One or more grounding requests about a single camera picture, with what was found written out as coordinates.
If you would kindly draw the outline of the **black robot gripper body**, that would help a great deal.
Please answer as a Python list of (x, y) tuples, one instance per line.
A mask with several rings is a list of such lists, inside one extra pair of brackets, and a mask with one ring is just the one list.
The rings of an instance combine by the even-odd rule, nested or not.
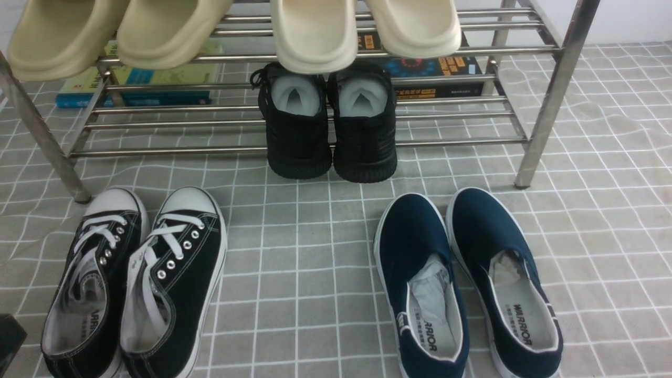
[(27, 333), (14, 316), (9, 313), (1, 314), (1, 371), (7, 371), (24, 343)]

